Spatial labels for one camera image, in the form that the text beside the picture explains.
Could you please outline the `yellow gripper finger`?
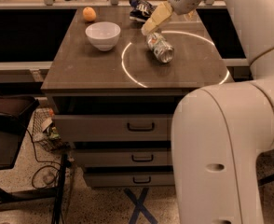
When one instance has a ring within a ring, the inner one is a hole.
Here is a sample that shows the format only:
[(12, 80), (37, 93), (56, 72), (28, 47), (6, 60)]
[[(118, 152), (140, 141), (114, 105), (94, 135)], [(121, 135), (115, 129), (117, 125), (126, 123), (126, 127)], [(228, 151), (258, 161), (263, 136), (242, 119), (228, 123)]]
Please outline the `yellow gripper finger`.
[(168, 1), (160, 3), (150, 18), (143, 25), (141, 32), (144, 36), (154, 33), (160, 25), (168, 21), (173, 12), (172, 6)]

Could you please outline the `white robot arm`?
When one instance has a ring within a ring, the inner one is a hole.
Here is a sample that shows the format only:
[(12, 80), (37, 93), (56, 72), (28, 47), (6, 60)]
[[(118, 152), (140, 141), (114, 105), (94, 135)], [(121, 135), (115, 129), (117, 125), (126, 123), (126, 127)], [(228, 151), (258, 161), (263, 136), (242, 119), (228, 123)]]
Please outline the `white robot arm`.
[(256, 160), (274, 149), (274, 0), (225, 0), (252, 80), (199, 88), (176, 107), (181, 224), (264, 224)]

